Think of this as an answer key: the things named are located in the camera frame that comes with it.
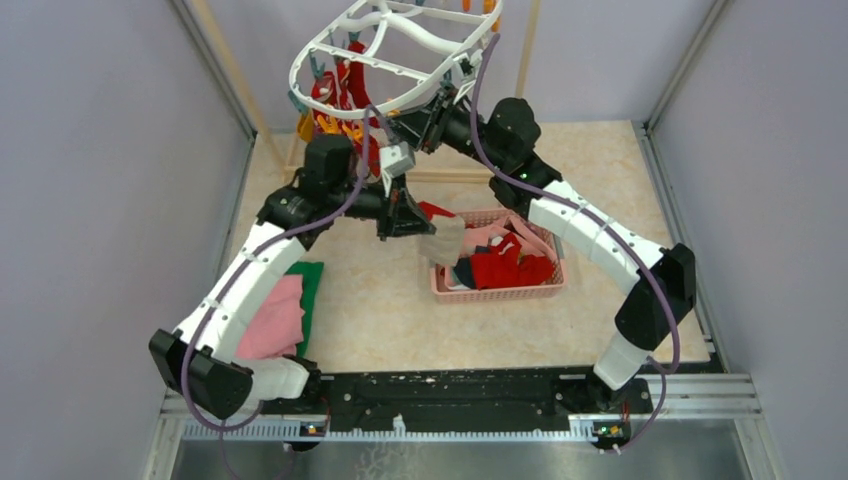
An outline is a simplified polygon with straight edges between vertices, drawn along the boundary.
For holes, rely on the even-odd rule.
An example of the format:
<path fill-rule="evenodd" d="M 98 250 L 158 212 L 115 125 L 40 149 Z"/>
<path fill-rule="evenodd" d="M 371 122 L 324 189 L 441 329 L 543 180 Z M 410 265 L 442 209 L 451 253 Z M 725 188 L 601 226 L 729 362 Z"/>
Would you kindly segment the beige sock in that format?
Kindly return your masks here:
<path fill-rule="evenodd" d="M 435 215 L 430 222 L 435 232 L 419 237 L 418 253 L 437 265 L 455 266 L 463 252 L 464 220 L 458 216 Z"/>

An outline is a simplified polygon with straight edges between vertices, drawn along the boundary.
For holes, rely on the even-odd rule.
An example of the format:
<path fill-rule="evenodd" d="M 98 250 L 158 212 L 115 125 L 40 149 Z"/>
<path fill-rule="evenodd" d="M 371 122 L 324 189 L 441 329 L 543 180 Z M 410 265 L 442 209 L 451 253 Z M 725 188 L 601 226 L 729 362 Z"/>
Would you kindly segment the pink plastic basket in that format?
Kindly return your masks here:
<path fill-rule="evenodd" d="M 476 210 L 459 212 L 465 223 L 465 231 L 470 228 L 481 227 L 496 222 L 502 218 L 510 218 L 512 221 L 521 221 L 536 232 L 542 239 L 554 249 L 558 256 L 558 265 L 554 277 L 548 282 L 535 287 L 508 288 L 498 290 L 448 290 L 439 273 L 441 265 L 432 263 L 429 265 L 428 281 L 431 292 L 440 303 L 470 303 L 495 300 L 524 300 L 536 298 L 548 298 L 557 295 L 567 284 L 567 268 L 565 255 L 562 252 L 559 239 L 551 232 L 530 224 L 518 215 L 505 209 Z"/>

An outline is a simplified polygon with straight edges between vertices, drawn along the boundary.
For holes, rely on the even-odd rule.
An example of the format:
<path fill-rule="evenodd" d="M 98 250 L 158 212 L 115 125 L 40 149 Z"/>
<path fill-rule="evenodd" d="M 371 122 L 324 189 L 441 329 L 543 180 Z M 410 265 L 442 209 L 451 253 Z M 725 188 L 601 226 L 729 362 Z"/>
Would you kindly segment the white plastic clip hanger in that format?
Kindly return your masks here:
<path fill-rule="evenodd" d="M 441 86 L 468 95 L 474 81 L 451 81 L 453 59 L 482 49 L 496 35 L 501 1 L 355 1 L 310 38 L 288 73 L 288 95 L 300 110 L 317 110 L 339 119 L 357 119 L 363 109 L 341 110 L 310 96 L 312 83 L 332 68 L 335 57 L 364 65 L 367 92 L 382 113 L 422 102 Z M 364 53 L 346 49 L 349 41 L 366 45 Z"/>

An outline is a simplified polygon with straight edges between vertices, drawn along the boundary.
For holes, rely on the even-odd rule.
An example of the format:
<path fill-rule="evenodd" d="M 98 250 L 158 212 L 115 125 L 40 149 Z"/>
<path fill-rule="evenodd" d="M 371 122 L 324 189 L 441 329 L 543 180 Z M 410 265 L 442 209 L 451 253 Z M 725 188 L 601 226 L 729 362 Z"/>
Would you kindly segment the orange clothespin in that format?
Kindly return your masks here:
<path fill-rule="evenodd" d="M 296 125 L 296 133 L 301 141 L 308 144 L 312 141 L 312 138 L 314 136 L 314 129 L 315 122 L 313 118 L 313 113 L 310 109 L 308 109 L 305 113 L 302 113 L 299 116 Z"/>

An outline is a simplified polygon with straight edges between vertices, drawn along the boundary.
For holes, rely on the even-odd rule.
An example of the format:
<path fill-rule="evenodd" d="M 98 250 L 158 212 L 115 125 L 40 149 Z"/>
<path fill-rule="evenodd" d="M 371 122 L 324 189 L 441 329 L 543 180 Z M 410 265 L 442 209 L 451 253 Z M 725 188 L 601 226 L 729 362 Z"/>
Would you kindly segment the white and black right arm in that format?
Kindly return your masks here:
<path fill-rule="evenodd" d="M 696 303 L 694 252 L 682 243 L 667 248 L 645 239 L 582 197 L 536 153 L 541 128 L 526 100 L 504 98 L 484 119 L 468 98 L 438 94 L 388 122 L 417 151 L 448 146 L 492 169 L 489 186 L 502 206 L 566 241 L 625 294 L 616 332 L 593 366 L 597 378 L 586 385 L 594 409 L 612 412 L 622 404 L 626 384 L 656 361 L 665 339 L 672 342 L 672 360 L 659 370 L 678 370 L 679 324 Z"/>

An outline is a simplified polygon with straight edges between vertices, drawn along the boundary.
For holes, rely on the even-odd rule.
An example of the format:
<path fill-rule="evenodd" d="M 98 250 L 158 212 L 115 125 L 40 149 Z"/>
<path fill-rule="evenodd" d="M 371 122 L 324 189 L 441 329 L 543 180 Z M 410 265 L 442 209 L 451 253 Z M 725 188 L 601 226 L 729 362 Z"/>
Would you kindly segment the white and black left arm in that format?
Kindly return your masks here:
<path fill-rule="evenodd" d="M 307 144 L 291 183 L 271 193 L 235 260 L 192 313 L 157 330 L 148 349 L 165 384 L 199 421 L 219 429 L 242 407 L 281 400 L 297 413 L 319 404 L 319 372 L 292 355 L 239 360 L 249 324 L 284 274 L 340 216 L 376 223 L 380 240 L 435 233 L 405 175 L 414 150 L 396 140 L 378 151 L 380 180 L 367 184 L 368 154 L 344 135 Z"/>

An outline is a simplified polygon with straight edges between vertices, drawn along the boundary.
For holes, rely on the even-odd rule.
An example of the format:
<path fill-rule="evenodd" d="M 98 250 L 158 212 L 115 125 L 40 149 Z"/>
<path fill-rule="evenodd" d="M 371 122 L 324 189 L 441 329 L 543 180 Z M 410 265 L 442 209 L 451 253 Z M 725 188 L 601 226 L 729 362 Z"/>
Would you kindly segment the red patterned sock pair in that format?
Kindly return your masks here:
<path fill-rule="evenodd" d="M 349 41 L 346 49 L 362 54 L 366 45 L 359 40 Z M 363 109 L 372 104 L 367 93 L 364 65 L 343 57 L 334 58 L 335 73 L 324 71 L 313 83 L 311 98 L 325 106 L 341 110 Z M 312 110 L 316 131 L 325 132 L 331 117 L 321 111 Z"/>

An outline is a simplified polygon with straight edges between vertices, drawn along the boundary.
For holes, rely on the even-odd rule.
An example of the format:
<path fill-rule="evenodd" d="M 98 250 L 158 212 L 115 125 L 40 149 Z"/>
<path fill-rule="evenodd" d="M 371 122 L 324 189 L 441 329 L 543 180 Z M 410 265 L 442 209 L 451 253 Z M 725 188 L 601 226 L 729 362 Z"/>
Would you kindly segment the green cloth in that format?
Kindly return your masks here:
<path fill-rule="evenodd" d="M 297 355 L 300 357 L 305 357 L 308 350 L 309 340 L 312 331 L 316 297 L 323 277 L 323 272 L 323 262 L 303 261 L 295 263 L 286 272 L 287 276 L 300 275 L 302 277 L 302 294 L 300 298 L 300 306 L 304 311 L 301 322 L 303 340 L 296 346 Z"/>

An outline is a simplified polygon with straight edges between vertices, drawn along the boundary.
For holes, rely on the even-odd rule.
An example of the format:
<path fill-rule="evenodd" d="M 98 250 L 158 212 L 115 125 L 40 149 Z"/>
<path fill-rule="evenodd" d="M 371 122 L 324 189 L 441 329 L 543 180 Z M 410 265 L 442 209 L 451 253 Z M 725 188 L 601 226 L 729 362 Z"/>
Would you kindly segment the pink cloth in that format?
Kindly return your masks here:
<path fill-rule="evenodd" d="M 235 357 L 260 360 L 297 354 L 304 341 L 303 293 L 302 275 L 283 276 L 249 323 Z"/>

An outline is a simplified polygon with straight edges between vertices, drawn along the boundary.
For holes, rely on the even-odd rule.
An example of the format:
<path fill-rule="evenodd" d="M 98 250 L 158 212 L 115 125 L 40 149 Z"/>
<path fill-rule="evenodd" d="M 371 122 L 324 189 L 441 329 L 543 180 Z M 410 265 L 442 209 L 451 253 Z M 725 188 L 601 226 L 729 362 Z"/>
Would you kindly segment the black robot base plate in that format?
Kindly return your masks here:
<path fill-rule="evenodd" d="M 588 366 L 329 373 L 297 399 L 271 400 L 264 414 L 340 413 L 346 406 L 562 406 L 571 413 L 642 414 L 655 406 L 645 380 L 612 391 Z"/>

